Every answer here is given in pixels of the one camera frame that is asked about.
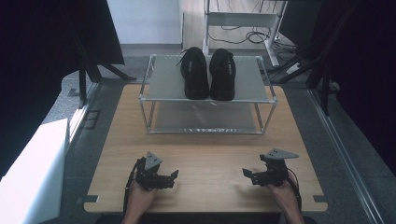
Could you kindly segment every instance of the pair of black shoes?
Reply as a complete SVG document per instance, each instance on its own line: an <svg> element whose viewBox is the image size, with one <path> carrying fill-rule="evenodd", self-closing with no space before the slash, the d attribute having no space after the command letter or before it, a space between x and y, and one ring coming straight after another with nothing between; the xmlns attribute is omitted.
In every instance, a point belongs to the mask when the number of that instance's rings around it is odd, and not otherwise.
<svg viewBox="0 0 396 224"><path fill-rule="evenodd" d="M218 101L231 101L235 96L235 62L227 49L217 49L210 60L209 72L212 83L209 90L205 55L196 47L186 50L181 59L181 75L184 92L191 100L210 97Z"/></svg>

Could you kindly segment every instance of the wooden table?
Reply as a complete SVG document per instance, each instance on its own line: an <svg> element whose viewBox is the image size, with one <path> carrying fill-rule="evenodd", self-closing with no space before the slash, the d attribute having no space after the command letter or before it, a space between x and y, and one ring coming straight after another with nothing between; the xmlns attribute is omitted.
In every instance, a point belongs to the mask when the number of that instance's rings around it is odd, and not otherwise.
<svg viewBox="0 0 396 224"><path fill-rule="evenodd" d="M137 159L148 151L163 160L159 175L179 170L172 189L162 189L148 210L183 212L278 212L267 188L253 186L242 168L262 172L260 154L272 148L299 154L286 160L300 182L303 211L325 211L323 196L283 90L274 87L276 111L265 135L149 134L138 105L140 85L125 86L85 203L88 212L121 212L126 181Z"/></svg>

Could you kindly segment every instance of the human hand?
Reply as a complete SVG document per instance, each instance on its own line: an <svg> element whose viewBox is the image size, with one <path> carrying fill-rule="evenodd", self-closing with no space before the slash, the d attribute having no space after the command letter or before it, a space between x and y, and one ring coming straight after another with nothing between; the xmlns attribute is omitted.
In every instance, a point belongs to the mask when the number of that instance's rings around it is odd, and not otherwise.
<svg viewBox="0 0 396 224"><path fill-rule="evenodd" d="M151 206L157 192L157 189L144 190L137 182L133 181L122 224L137 224L141 216Z"/></svg>
<svg viewBox="0 0 396 224"><path fill-rule="evenodd" d="M296 184L294 176L289 173L289 178ZM285 181L281 186L267 185L272 195L274 196L277 205L285 214L289 224L302 224L304 223L303 216L300 213L297 199L294 194L293 188L288 181Z"/></svg>

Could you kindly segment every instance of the person's left hand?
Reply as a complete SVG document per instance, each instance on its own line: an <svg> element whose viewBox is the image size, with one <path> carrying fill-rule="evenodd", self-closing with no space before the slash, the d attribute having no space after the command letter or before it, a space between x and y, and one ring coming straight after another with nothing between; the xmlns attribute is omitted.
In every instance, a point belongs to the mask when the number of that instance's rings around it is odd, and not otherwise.
<svg viewBox="0 0 396 224"><path fill-rule="evenodd" d="M157 194L157 189L144 190L133 181L123 224L137 224L140 217L149 209Z"/></svg>

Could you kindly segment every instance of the glass shelf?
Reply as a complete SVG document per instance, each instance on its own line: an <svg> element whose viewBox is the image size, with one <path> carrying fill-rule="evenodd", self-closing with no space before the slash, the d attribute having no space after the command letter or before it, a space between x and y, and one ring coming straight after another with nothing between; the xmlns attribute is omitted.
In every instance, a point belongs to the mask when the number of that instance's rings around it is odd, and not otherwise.
<svg viewBox="0 0 396 224"><path fill-rule="evenodd" d="M139 94L149 133L264 133L277 100L261 57L233 57L235 97L226 102L210 97L187 99L184 78L180 74L181 57L150 57ZM210 59L210 56L206 57L206 64L210 64ZM209 71L207 73L210 86L211 75ZM268 105L264 116L259 105Z"/></svg>

